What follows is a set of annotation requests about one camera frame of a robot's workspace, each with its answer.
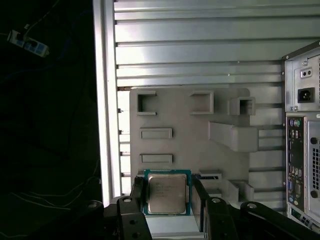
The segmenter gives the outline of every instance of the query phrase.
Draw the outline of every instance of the cable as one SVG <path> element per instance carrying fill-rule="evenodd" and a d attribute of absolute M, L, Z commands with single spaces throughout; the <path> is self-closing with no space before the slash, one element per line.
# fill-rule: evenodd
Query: cable
<path fill-rule="evenodd" d="M 33 195 L 40 196 L 40 197 L 66 197 L 66 196 L 70 195 L 74 190 L 76 190 L 77 188 L 79 188 L 81 185 L 84 185 L 84 186 L 85 186 L 86 184 L 88 184 L 88 182 L 89 182 L 92 178 L 95 177 L 94 175 L 95 175 L 96 172 L 97 172 L 98 165 L 99 165 L 99 160 L 96 161 L 96 163 L 95 163 L 95 168 L 94 168 L 94 171 L 93 171 L 92 176 L 89 177 L 86 181 L 81 182 L 80 184 L 78 184 L 77 186 L 75 186 L 74 188 L 72 188 L 70 191 L 68 191 L 68 192 L 65 193 L 65 194 L 42 194 L 42 193 L 37 193 L 37 192 L 34 192 L 34 191 L 30 191 L 29 193 L 31 193 L 31 194 L 33 194 Z"/>
<path fill-rule="evenodd" d="M 27 200 L 27 199 L 24 199 L 23 197 L 11 192 L 12 195 L 16 196 L 17 198 L 27 202 L 27 203 L 31 203 L 31 204 L 35 204 L 35 205 L 38 205 L 38 206 L 41 206 L 41 207 L 45 207 L 45 208 L 49 208 L 49 209 L 60 209 L 60 210 L 70 210 L 70 208 L 66 208 L 66 207 L 58 207 L 58 206 L 47 206 L 47 205 L 43 205 L 43 204 L 40 204 L 40 203 L 37 203 L 37 202 L 34 202 L 34 201 L 30 201 L 30 200 Z"/>
<path fill-rule="evenodd" d="M 78 22 L 78 20 L 83 15 L 86 15 L 86 14 L 89 14 L 89 13 L 92 13 L 92 11 L 91 10 L 86 10 L 86 11 L 80 13 L 80 15 L 72 22 L 72 26 L 71 27 L 74 28 L 76 23 Z M 61 60 L 65 56 L 65 54 L 66 54 L 66 52 L 67 52 L 67 50 L 69 48 L 70 43 L 71 43 L 71 37 L 67 38 L 67 40 L 64 42 L 61 54 L 57 57 L 57 59 Z M 21 74 L 21 73 L 26 73 L 26 72 L 41 72 L 43 70 L 50 69 L 50 68 L 54 67 L 55 65 L 56 65 L 56 63 L 52 63 L 52 64 L 49 64 L 49 65 L 47 65 L 45 67 L 42 67 L 42 68 L 29 68 L 29 69 L 23 69 L 23 70 L 20 70 L 20 71 L 16 71 L 16 72 L 10 73 L 10 74 L 8 74 L 7 76 L 4 77 L 4 80 L 2 82 L 0 82 L 0 84 L 4 83 L 5 81 L 10 79 L 14 75 Z"/>
<path fill-rule="evenodd" d="M 52 9 L 60 2 L 60 0 L 56 0 L 55 3 L 52 5 L 52 7 L 50 8 L 49 11 L 47 11 L 42 18 L 40 18 L 38 21 L 36 21 L 34 24 L 32 24 L 31 26 L 29 26 L 27 28 L 27 31 L 23 34 L 23 40 L 26 42 L 26 38 L 28 36 L 28 33 L 30 32 L 31 29 L 33 29 L 38 23 L 40 23 L 51 11 Z"/>
<path fill-rule="evenodd" d="M 14 235 L 14 236 L 8 236 L 4 234 L 2 231 L 0 231 L 0 235 L 4 236 L 7 239 L 15 239 L 15 238 L 24 238 L 27 237 L 28 235 Z"/>
<path fill-rule="evenodd" d="M 79 188 L 82 184 L 83 184 L 83 182 L 78 184 L 77 186 L 75 186 L 74 188 L 72 188 L 70 191 L 68 191 L 65 194 L 57 194 L 57 195 L 54 195 L 54 194 L 41 194 L 41 193 L 36 193 L 34 191 L 30 191 L 29 193 L 37 195 L 37 196 L 41 196 L 41 197 L 66 197 L 66 196 L 70 195 L 74 190 Z"/>
<path fill-rule="evenodd" d="M 78 195 L 77 195 L 72 201 L 70 201 L 69 203 L 67 203 L 67 204 L 65 204 L 65 205 L 55 205 L 55 204 L 53 204 L 52 202 L 49 202 L 48 200 L 44 199 L 43 197 L 32 196 L 32 195 L 29 195 L 29 194 L 26 194 L 26 193 L 21 193 L 21 194 L 23 194 L 23 195 L 25 195 L 25 196 L 28 196 L 28 197 L 31 197 L 31 198 L 43 200 L 43 201 L 47 202 L 48 204 L 50 204 L 51 206 L 60 208 L 60 207 L 67 207 L 67 206 L 69 206 L 70 204 L 72 204 L 75 200 L 77 200 L 77 199 L 80 197 L 80 195 L 81 195 L 82 193 L 83 193 L 83 191 L 81 190 L 81 191 L 78 193 Z"/>
<path fill-rule="evenodd" d="M 79 19 L 86 15 L 86 14 L 89 14 L 89 13 L 92 13 L 91 10 L 85 10 L 83 11 L 82 13 L 80 13 L 72 22 L 71 24 L 71 30 L 72 31 L 74 28 L 75 28 L 75 25 L 77 24 L 77 22 L 79 21 Z M 63 57 L 65 56 L 70 44 L 71 44 L 71 40 L 72 40 L 72 36 L 70 34 L 69 38 L 67 38 L 67 40 L 65 41 L 64 45 L 63 45 L 63 48 L 62 48 L 62 51 L 60 53 L 60 55 L 56 58 L 57 61 L 60 61 L 61 59 L 63 59 Z M 68 126 L 68 132 L 67 132 L 67 146 L 66 146 L 66 151 L 63 155 L 65 155 L 64 157 L 61 158 L 61 161 L 59 161 L 57 164 L 60 164 L 61 162 L 63 162 L 65 159 L 68 158 L 68 153 L 69 153 L 69 150 L 70 150 L 70 147 L 71 147 L 71 131 L 72 131 L 72 124 L 73 124 L 73 121 L 74 121 L 74 118 L 75 118 L 75 115 L 76 115 L 76 112 L 77 112 L 77 109 L 78 109 L 78 106 L 80 104 L 80 101 L 81 101 L 81 96 L 83 94 L 83 91 L 85 89 L 85 86 L 86 86 L 86 83 L 87 83 L 87 65 L 86 65 L 86 61 L 85 61 L 85 56 L 83 54 L 83 51 L 80 51 L 81 53 L 81 56 L 82 56 L 82 60 L 83 60 L 83 78 L 84 78 L 84 81 L 83 81 L 83 86 L 80 90 L 80 95 L 75 103 L 75 106 L 73 108 L 73 111 L 72 111 L 72 114 L 71 114 L 71 117 L 70 117 L 70 122 L 69 122 L 69 126 Z M 6 82 L 8 79 L 10 79 L 11 77 L 17 75 L 17 74 L 20 74 L 20 73 L 25 73 L 25 72 L 41 72 L 41 71 L 44 71 L 44 70 L 48 70 L 48 69 L 51 69 L 53 68 L 56 64 L 57 64 L 57 61 L 54 62 L 54 63 L 51 63 L 45 67 L 42 67 L 42 68 L 34 68 L 34 69 L 23 69 L 23 70 L 20 70 L 20 71 L 16 71 L 16 72 L 13 72 L 7 76 L 4 77 L 4 80 L 2 82 L 0 82 L 0 84 L 3 84 L 4 82 Z M 32 167 L 54 167 L 54 165 L 32 165 Z"/>

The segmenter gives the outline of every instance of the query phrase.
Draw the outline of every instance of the rear i/o panel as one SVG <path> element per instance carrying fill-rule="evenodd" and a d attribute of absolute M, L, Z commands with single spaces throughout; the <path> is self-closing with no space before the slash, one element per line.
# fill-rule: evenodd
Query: rear i/o panel
<path fill-rule="evenodd" d="M 287 198 L 304 210 L 304 118 L 290 116 L 287 120 Z"/>

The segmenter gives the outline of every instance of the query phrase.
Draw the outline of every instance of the screw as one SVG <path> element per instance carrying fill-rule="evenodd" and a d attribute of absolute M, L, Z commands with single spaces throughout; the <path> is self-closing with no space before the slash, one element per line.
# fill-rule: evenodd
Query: screw
<path fill-rule="evenodd" d="M 211 201 L 216 204 L 221 202 L 220 199 L 218 199 L 218 198 L 213 198 Z"/>
<path fill-rule="evenodd" d="M 131 198 L 130 197 L 125 197 L 124 199 L 123 199 L 123 201 L 125 202 L 125 203 L 130 203 L 131 202 Z"/>
<path fill-rule="evenodd" d="M 88 206 L 88 208 L 94 209 L 96 206 L 97 206 L 97 204 L 96 204 L 96 203 L 93 203 L 93 204 L 90 204 L 90 205 Z"/>
<path fill-rule="evenodd" d="M 253 204 L 253 203 L 249 203 L 248 205 L 248 208 L 250 209 L 256 209 L 257 208 L 257 205 Z"/>

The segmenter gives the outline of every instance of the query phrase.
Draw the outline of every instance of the power connector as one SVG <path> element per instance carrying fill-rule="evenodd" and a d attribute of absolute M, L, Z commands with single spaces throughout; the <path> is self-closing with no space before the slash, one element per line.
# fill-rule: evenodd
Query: power connector
<path fill-rule="evenodd" d="M 11 31 L 7 41 L 42 58 L 45 58 L 49 54 L 49 47 L 47 45 L 31 37 L 28 37 L 26 41 L 24 41 L 22 37 L 20 37 L 20 33 L 15 30 Z"/>

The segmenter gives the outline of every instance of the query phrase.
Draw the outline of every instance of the aluminum frame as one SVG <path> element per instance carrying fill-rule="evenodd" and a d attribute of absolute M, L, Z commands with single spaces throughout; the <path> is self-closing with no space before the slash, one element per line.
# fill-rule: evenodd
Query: aluminum frame
<path fill-rule="evenodd" d="M 113 0 L 94 0 L 94 41 L 102 199 L 121 196 L 120 142 Z"/>

